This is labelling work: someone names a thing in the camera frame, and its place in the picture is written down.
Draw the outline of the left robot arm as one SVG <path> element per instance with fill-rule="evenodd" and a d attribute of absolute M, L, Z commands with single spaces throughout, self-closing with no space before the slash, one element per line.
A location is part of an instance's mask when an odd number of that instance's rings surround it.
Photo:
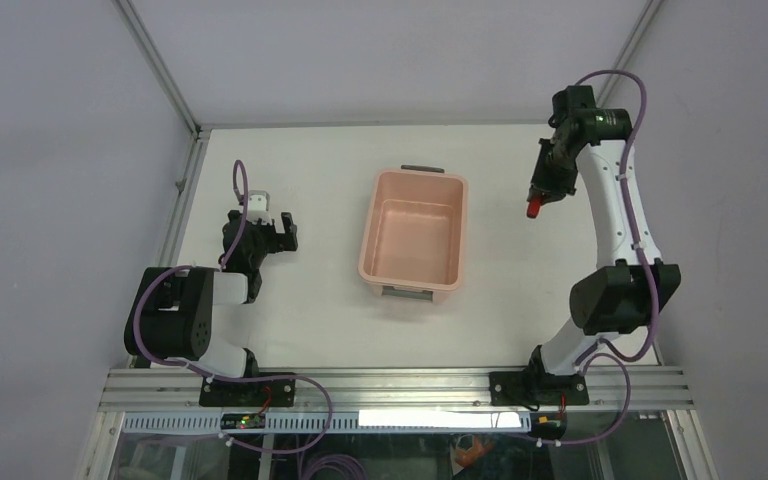
<path fill-rule="evenodd" d="M 254 353 L 213 332 L 213 309 L 256 301 L 267 256 L 298 249 L 292 214 L 280 214 L 283 230 L 266 211 L 228 213 L 224 266 L 150 267 L 144 271 L 124 329 L 124 346 L 166 365 L 186 365 L 208 378 L 223 378 L 222 392 L 237 406 L 254 403 L 261 392 Z"/>

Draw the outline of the red black screwdriver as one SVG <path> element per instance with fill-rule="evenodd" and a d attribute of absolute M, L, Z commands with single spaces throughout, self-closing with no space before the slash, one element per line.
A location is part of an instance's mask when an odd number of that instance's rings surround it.
<path fill-rule="evenodd" d="M 527 199 L 526 216 L 529 219 L 536 219 L 543 205 L 543 195 L 541 193 L 530 194 Z"/>

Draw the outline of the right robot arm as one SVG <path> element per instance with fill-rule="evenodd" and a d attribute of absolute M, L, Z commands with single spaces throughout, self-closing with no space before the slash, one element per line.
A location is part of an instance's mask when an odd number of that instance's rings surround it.
<path fill-rule="evenodd" d="M 552 98 L 553 134 L 539 142 L 526 214 L 576 192 L 584 182 L 596 240 L 593 273 L 573 285 L 570 317 L 535 348 L 524 372 L 526 396 L 548 405 L 563 390 L 583 389 L 582 369 L 602 347 L 639 329 L 653 342 L 657 315 L 681 282 L 678 265 L 664 262 L 652 240 L 634 177 L 634 125 L 624 109 L 597 106 L 588 85 L 572 85 Z"/>

